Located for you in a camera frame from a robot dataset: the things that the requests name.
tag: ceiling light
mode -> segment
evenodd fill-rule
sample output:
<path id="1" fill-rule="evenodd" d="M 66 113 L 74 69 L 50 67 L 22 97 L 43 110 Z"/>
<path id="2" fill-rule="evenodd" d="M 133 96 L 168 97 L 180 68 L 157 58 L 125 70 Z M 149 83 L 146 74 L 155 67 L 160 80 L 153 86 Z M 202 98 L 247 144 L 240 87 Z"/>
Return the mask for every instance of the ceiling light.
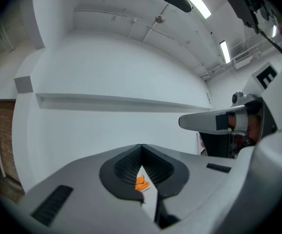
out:
<path id="1" fill-rule="evenodd" d="M 225 63 L 229 63 L 230 62 L 230 57 L 229 57 L 229 52 L 228 52 L 226 41 L 222 41 L 220 43 L 220 46 L 221 46 L 222 51 L 223 51 Z"/>
<path id="2" fill-rule="evenodd" d="M 273 35 L 272 35 L 272 37 L 276 36 L 276 31 L 277 31 L 277 27 L 274 25 L 274 27 L 273 27 Z"/>
<path id="3" fill-rule="evenodd" d="M 190 0 L 192 4 L 200 11 L 200 13 L 204 16 L 205 19 L 211 16 L 210 11 L 207 6 L 204 4 L 202 0 Z"/>

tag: cable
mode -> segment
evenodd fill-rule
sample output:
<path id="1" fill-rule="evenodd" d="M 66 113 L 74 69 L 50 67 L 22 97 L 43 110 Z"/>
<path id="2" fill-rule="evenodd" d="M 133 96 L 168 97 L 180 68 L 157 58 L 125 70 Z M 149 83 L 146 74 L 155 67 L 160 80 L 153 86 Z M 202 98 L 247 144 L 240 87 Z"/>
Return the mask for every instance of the cable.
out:
<path id="1" fill-rule="evenodd" d="M 279 46 L 276 44 L 276 42 L 274 42 L 272 39 L 270 39 L 270 38 L 266 35 L 266 33 L 263 32 L 262 29 L 258 28 L 258 30 L 259 30 L 259 32 L 261 33 L 261 35 L 262 35 L 266 40 L 268 40 L 269 43 L 271 43 L 271 44 L 282 54 L 282 48 L 279 47 Z"/>
<path id="2" fill-rule="evenodd" d="M 252 36 L 256 35 L 256 33 L 251 34 L 249 37 L 247 37 L 246 39 L 242 40 L 241 42 L 237 43 L 236 45 L 234 45 L 233 47 L 230 47 L 229 49 L 233 49 L 236 46 L 238 46 L 239 44 L 242 44 L 244 41 L 246 41 L 247 39 L 250 39 Z"/>
<path id="3" fill-rule="evenodd" d="M 125 18 L 128 18 L 128 19 L 130 19 L 131 21 L 133 21 L 133 18 L 127 17 L 127 16 L 125 16 L 125 15 L 123 15 L 123 14 L 120 14 L 120 13 L 108 11 L 108 10 L 95 10 L 95 9 L 86 9 L 86 8 L 82 9 L 82 8 L 78 8 L 78 9 L 75 9 L 75 11 L 89 11 L 89 12 L 99 12 L 99 13 L 111 14 L 111 15 L 116 15 L 116 16 L 120 16 L 120 17 L 125 17 Z M 161 35 L 163 35 L 163 36 L 165 36 L 165 37 L 168 37 L 168 38 L 172 39 L 175 43 L 177 43 L 179 46 L 182 47 L 182 44 L 178 43 L 178 42 L 177 42 L 175 39 L 173 39 L 172 37 L 167 36 L 166 34 L 164 34 L 164 33 L 160 32 L 160 31 L 154 29 L 153 26 L 151 26 L 151 25 L 149 25 L 149 24 L 147 24 L 147 23 L 144 23 L 144 22 L 142 22 L 142 21 L 139 21 L 139 20 L 136 21 L 135 23 L 140 23 L 140 24 L 143 24 L 143 25 L 147 26 L 147 27 L 150 28 L 152 31 L 155 31 L 155 32 L 157 32 L 157 33 L 159 33 L 159 34 L 161 34 Z"/>
<path id="4" fill-rule="evenodd" d="M 274 49 L 272 48 L 272 49 L 267 50 L 266 52 L 263 52 L 262 55 L 261 55 L 261 57 L 264 56 L 264 55 L 269 54 L 269 53 L 270 53 L 271 51 L 273 51 L 273 50 L 274 50 Z M 217 67 L 215 67 L 215 68 L 209 70 L 207 73 L 201 75 L 200 78 L 203 78 L 203 77 L 206 77 L 206 76 L 209 76 L 209 75 L 213 75 L 213 74 L 215 74 L 215 73 L 221 71 L 223 68 L 225 68 L 225 67 L 228 66 L 229 64 L 230 64 L 230 62 L 229 62 L 229 63 L 221 64 L 220 66 L 217 66 Z"/>

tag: gray surface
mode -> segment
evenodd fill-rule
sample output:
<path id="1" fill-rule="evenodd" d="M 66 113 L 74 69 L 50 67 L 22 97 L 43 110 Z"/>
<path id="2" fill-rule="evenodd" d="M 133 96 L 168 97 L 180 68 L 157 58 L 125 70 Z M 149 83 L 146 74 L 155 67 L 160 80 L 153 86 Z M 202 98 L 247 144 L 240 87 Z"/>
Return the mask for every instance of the gray surface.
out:
<path id="1" fill-rule="evenodd" d="M 176 152 L 155 145 L 150 146 L 183 162 L 189 170 L 189 179 L 182 191 L 177 196 L 164 200 L 167 212 L 179 219 L 186 218 L 200 207 L 228 175 L 227 173 L 209 169 L 206 165 L 214 163 L 233 167 L 235 163 L 235 160 L 230 158 L 199 156 Z"/>
<path id="2" fill-rule="evenodd" d="M 32 82 L 30 76 L 18 77 L 14 79 L 18 93 L 31 93 L 33 92 Z"/>
<path id="3" fill-rule="evenodd" d="M 244 185 L 216 233 L 250 232 L 281 199 L 282 132 L 277 132 L 265 137 L 256 146 Z"/>
<path id="4" fill-rule="evenodd" d="M 36 49 L 44 48 L 44 43 L 35 17 L 33 0 L 19 0 L 20 12 L 25 29 Z"/>
<path id="5" fill-rule="evenodd" d="M 19 203 L 30 214 L 58 186 L 74 190 L 51 229 L 60 233 L 154 233 L 154 224 L 139 202 L 114 197 L 102 185 L 99 169 L 104 161 L 133 147 L 117 148 L 76 160 L 30 190 Z"/>
<path id="6" fill-rule="evenodd" d="M 243 149 L 237 160 L 196 156 L 150 145 L 186 164 L 190 176 L 179 195 L 164 200 L 169 214 L 182 221 L 160 230 L 139 202 L 121 200 L 101 184 L 104 161 L 133 147 L 114 149 L 76 160 L 29 191 L 19 203 L 32 213 L 58 186 L 74 188 L 54 219 L 51 230 L 60 233 L 211 233 L 223 221 L 242 188 L 253 148 Z M 206 168 L 208 163 L 233 167 L 226 174 Z"/>
<path id="7" fill-rule="evenodd" d="M 246 147 L 240 151 L 227 177 L 199 208 L 176 225 L 163 230 L 162 233 L 214 233 L 230 211 L 244 184 L 253 148 Z"/>

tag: brick wall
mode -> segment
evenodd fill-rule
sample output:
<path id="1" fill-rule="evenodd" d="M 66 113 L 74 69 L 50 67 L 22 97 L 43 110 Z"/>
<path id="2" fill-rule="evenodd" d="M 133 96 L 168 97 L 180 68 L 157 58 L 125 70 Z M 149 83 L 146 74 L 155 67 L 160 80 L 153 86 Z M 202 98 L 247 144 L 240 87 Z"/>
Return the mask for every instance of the brick wall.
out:
<path id="1" fill-rule="evenodd" d="M 12 119 L 15 101 L 0 101 L 0 153 L 7 177 L 19 182 L 12 150 Z"/>

